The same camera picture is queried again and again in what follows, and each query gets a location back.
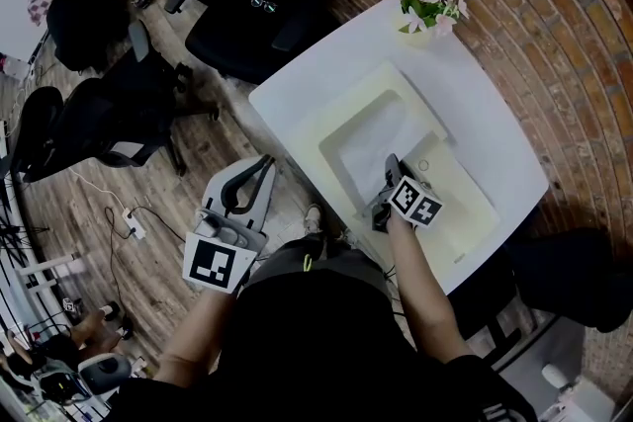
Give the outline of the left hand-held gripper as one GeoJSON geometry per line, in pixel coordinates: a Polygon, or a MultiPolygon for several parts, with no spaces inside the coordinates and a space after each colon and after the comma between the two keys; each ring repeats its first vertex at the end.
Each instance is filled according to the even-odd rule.
{"type": "Polygon", "coordinates": [[[182,277],[198,286],[231,294],[248,278],[267,244],[261,232],[276,177],[275,158],[259,155],[233,162],[209,181],[196,213],[196,227],[185,242],[182,277]],[[248,202],[238,191],[255,180],[248,202]],[[248,215],[247,227],[223,215],[248,215]]]}

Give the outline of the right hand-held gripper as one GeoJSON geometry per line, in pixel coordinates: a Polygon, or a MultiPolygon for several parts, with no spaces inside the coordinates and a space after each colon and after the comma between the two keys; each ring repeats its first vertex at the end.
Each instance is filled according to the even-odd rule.
{"type": "Polygon", "coordinates": [[[421,183],[403,176],[400,159],[391,153],[385,161],[385,187],[363,209],[363,218],[374,231],[386,232],[392,214],[413,227],[428,228],[436,221],[443,203],[421,183]]]}

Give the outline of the white A4 paper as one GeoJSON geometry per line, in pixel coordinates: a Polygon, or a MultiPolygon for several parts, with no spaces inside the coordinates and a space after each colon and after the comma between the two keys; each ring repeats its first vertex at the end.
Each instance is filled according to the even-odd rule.
{"type": "Polygon", "coordinates": [[[412,113],[398,96],[385,93],[345,127],[338,150],[345,170],[364,208],[385,185],[385,162],[390,154],[403,159],[432,132],[424,116],[412,113]]]}

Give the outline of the person's right forearm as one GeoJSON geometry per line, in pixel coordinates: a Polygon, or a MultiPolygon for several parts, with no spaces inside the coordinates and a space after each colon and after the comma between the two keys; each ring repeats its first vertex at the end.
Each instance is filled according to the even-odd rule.
{"type": "Polygon", "coordinates": [[[416,348],[447,364],[472,350],[453,307],[434,277],[410,224],[392,213],[387,222],[401,305],[416,348]]]}

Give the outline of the person's left forearm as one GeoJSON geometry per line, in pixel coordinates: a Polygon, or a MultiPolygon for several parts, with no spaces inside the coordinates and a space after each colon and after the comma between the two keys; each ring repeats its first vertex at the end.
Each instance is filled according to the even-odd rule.
{"type": "Polygon", "coordinates": [[[190,387],[210,373],[220,355],[235,294],[202,291],[168,340],[154,379],[190,387]]]}

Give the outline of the person's dark trousers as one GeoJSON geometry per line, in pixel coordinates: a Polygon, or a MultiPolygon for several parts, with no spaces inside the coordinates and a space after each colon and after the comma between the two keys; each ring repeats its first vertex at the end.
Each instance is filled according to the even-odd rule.
{"type": "Polygon", "coordinates": [[[323,232],[309,233],[274,252],[246,284],[249,286],[277,276],[334,267],[350,253],[346,244],[331,240],[323,232]]]}

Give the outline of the person's left shoe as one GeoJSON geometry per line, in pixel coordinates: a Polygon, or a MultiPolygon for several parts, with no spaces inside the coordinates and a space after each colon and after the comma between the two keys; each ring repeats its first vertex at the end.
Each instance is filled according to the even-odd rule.
{"type": "Polygon", "coordinates": [[[304,230],[305,234],[320,234],[322,211],[319,205],[312,204],[306,210],[304,215],[304,230]]]}

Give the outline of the white power strip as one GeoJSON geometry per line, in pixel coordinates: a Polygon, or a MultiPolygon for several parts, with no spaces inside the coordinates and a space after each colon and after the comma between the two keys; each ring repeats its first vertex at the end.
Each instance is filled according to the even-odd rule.
{"type": "Polygon", "coordinates": [[[142,227],[134,213],[124,208],[122,212],[122,218],[130,230],[130,234],[137,240],[143,240],[146,236],[145,229],[142,227]]]}

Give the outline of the large black office chair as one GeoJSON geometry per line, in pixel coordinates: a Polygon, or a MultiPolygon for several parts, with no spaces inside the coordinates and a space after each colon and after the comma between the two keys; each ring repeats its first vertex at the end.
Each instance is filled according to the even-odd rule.
{"type": "Polygon", "coordinates": [[[333,32],[329,0],[212,0],[185,40],[187,49],[220,74],[259,85],[333,32]]]}

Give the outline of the pink flowers in pot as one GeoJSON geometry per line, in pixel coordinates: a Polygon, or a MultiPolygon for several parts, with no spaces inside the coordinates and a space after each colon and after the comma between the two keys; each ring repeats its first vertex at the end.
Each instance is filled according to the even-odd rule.
{"type": "Polygon", "coordinates": [[[466,0],[398,0],[398,6],[397,33],[418,49],[450,35],[460,19],[470,18],[466,0]]]}

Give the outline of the person's black shirt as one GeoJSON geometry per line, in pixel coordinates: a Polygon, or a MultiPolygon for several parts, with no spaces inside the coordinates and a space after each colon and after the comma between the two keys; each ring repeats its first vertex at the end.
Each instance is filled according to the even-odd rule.
{"type": "Polygon", "coordinates": [[[246,288],[213,373],[128,380],[104,422],[388,421],[538,422],[481,358],[415,351],[383,293],[315,270],[246,288]]]}

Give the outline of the black fabric chair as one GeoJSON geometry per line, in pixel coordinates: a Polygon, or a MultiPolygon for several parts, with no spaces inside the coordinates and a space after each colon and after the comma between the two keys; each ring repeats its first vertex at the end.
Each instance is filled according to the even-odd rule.
{"type": "Polygon", "coordinates": [[[504,246],[519,296],[538,310],[601,333],[633,312],[633,271],[616,267],[607,235],[577,228],[504,246]]]}

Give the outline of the grey desk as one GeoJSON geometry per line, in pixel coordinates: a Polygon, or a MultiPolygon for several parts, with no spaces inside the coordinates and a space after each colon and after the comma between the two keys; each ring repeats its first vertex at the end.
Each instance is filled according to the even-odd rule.
{"type": "Polygon", "coordinates": [[[586,329],[566,317],[555,317],[526,338],[497,372],[519,390],[551,389],[542,370],[551,365],[565,380],[574,380],[582,370],[586,329]]]}

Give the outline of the white cup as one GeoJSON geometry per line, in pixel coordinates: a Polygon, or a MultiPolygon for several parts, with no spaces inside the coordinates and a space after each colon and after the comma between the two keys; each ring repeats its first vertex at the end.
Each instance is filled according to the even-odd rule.
{"type": "Polygon", "coordinates": [[[569,383],[567,376],[553,364],[546,364],[541,370],[541,375],[558,390],[564,389],[569,383]]]}

